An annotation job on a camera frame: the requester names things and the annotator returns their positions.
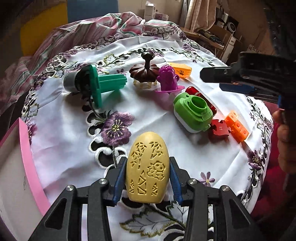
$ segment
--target brown lid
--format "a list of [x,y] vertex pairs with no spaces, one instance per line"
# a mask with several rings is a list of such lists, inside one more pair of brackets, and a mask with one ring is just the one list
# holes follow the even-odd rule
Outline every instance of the brown lid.
[[145,60],[145,64],[135,64],[131,69],[131,77],[135,80],[143,82],[155,82],[158,76],[159,68],[156,64],[150,64],[150,61],[155,57],[153,53],[144,52],[141,57]]

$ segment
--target green plastic object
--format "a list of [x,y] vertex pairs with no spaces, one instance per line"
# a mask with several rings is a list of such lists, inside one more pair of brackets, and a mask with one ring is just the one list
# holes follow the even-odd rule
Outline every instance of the green plastic object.
[[82,70],[85,71],[84,77],[88,75],[91,95],[97,108],[102,107],[102,93],[122,89],[127,82],[127,79],[123,74],[98,76],[96,66],[93,64],[83,67],[81,71]]
[[190,133],[206,131],[210,128],[213,112],[204,99],[181,93],[174,99],[174,114]]

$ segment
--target red fabric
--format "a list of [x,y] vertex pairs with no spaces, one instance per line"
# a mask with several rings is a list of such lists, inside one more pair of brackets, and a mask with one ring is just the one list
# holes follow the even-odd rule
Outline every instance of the red fabric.
[[[266,104],[271,113],[278,108],[274,104]],[[281,170],[278,163],[279,150],[277,148],[277,129],[279,124],[274,123],[274,131],[271,136],[271,153],[267,166],[266,176],[260,191],[256,205],[251,213],[253,219],[258,220],[270,214],[287,197],[283,190],[286,173]]]

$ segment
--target purple toy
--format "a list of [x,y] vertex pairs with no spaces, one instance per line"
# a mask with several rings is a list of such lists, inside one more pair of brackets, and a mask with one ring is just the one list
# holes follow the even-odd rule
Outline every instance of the purple toy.
[[174,92],[183,90],[185,87],[178,85],[177,81],[180,79],[179,75],[175,74],[175,70],[172,66],[164,65],[158,72],[157,81],[160,83],[160,88],[156,89],[156,92]]

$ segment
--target beige egg-shaped object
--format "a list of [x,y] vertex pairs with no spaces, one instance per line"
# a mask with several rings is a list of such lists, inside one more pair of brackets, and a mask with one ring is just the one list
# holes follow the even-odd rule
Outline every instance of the beige egg-shaped object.
[[126,189],[134,202],[160,203],[170,176],[168,149],[154,132],[145,132],[133,143],[126,165]]

